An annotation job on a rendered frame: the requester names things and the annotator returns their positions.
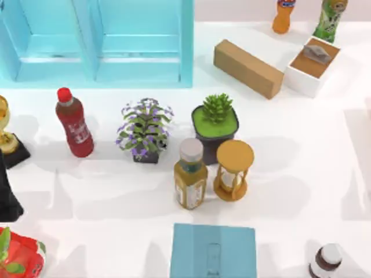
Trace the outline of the green succulent plant pot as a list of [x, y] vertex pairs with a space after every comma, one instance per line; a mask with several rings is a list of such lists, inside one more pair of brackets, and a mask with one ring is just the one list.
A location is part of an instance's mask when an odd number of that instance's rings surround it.
[[233, 139], [239, 129], [238, 117], [229, 95], [211, 94], [191, 113], [195, 137], [203, 145], [203, 162], [217, 163], [217, 149], [225, 141]]

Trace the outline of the yellow bottle with grey cap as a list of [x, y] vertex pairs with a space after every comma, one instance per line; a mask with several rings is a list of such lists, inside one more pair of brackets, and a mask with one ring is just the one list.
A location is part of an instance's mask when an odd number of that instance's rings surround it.
[[204, 199], [208, 170], [203, 162], [203, 145], [196, 138], [180, 144], [180, 159], [174, 166], [176, 200], [187, 210], [198, 207]]

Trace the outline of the purple flower plant pot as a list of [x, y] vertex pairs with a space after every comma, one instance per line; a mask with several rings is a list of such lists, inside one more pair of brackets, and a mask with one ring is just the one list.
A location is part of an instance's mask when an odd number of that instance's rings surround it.
[[170, 106], [162, 108], [154, 98], [127, 103], [121, 114], [124, 124], [117, 130], [116, 145], [129, 151], [135, 162], [157, 164], [168, 145], [168, 124], [174, 116]]

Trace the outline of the wooden hourglass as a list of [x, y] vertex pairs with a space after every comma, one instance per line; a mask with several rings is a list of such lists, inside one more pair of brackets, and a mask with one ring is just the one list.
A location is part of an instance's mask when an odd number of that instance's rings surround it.
[[241, 140], [227, 140], [217, 149], [219, 167], [214, 179], [215, 194], [226, 202], [244, 197], [248, 185], [246, 176], [254, 161], [250, 145]]

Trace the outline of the brown cardboard box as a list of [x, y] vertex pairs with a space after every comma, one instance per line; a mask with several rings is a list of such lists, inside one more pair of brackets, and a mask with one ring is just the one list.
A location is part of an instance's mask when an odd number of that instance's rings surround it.
[[214, 47], [213, 64], [269, 100], [281, 89], [282, 71], [226, 39]]

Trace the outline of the light blue rack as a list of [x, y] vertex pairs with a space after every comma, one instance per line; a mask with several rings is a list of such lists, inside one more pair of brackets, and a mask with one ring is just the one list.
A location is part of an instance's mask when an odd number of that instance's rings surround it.
[[191, 87], [194, 0], [0, 0], [0, 88]]

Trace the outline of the red bottle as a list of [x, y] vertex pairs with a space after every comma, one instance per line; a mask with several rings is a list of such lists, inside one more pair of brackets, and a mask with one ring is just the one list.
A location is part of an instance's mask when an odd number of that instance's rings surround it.
[[67, 143], [78, 158], [89, 156], [94, 149], [92, 134], [85, 122], [83, 105], [67, 87], [57, 91], [56, 115], [64, 127]]

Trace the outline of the white box with wooden inside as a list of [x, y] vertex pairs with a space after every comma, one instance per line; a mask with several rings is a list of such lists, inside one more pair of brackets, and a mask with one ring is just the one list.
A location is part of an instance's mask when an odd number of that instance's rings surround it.
[[[321, 64], [304, 55], [306, 46], [319, 46], [329, 56], [326, 64]], [[311, 36], [298, 55], [286, 67], [283, 84], [293, 91], [309, 97], [316, 97], [324, 83], [334, 72], [341, 49], [315, 36]]]

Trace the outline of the orange bottle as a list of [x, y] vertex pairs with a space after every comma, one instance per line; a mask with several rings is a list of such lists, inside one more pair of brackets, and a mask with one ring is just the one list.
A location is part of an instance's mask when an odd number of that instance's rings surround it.
[[277, 14], [272, 23], [272, 29], [277, 34], [285, 34], [290, 27], [290, 15], [296, 0], [277, 0]]

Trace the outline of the grey stapler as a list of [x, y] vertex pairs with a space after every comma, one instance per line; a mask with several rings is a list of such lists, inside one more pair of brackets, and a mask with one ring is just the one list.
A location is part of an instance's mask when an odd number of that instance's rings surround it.
[[327, 64], [332, 59], [326, 50], [318, 45], [305, 45], [303, 55], [320, 64]]

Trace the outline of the gold trophy on black base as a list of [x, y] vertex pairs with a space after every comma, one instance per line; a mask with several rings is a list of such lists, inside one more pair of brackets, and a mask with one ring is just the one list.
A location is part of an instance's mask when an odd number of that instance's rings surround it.
[[11, 169], [31, 156], [28, 149], [14, 133], [5, 131], [9, 119], [10, 110], [8, 101], [0, 95], [0, 150], [7, 169]]

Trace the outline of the green bottle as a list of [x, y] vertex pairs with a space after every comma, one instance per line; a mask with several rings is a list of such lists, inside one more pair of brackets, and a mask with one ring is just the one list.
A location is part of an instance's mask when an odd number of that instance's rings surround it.
[[322, 0], [319, 22], [313, 36], [333, 43], [341, 15], [348, 5], [348, 0]]

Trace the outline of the brown bottle with white cap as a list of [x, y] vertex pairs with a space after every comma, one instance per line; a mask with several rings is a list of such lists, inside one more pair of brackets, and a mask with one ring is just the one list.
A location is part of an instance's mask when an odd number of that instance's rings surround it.
[[308, 265], [311, 278], [336, 278], [336, 272], [343, 262], [340, 246], [328, 243], [322, 246]]

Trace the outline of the red strawberry plant pot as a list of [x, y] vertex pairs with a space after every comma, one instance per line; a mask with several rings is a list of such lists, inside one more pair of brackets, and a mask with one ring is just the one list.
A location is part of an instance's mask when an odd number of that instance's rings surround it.
[[0, 278], [41, 278], [45, 245], [0, 227]]

